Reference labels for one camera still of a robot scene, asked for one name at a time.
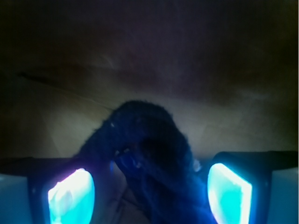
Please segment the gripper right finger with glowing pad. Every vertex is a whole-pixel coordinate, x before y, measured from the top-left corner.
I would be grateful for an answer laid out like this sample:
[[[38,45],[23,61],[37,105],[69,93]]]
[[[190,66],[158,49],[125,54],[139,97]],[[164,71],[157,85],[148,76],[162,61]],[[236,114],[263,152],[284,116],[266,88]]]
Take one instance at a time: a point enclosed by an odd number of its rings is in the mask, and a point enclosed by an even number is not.
[[[297,224],[299,154],[220,152],[209,168],[207,193],[219,224]]]

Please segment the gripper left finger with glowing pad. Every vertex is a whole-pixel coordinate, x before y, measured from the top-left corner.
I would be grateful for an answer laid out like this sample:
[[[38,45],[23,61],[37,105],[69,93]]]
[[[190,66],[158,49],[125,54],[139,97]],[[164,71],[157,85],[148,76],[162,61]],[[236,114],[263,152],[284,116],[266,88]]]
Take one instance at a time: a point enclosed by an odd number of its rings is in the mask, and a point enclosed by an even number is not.
[[[93,176],[69,158],[0,160],[2,224],[88,224],[93,215]]]

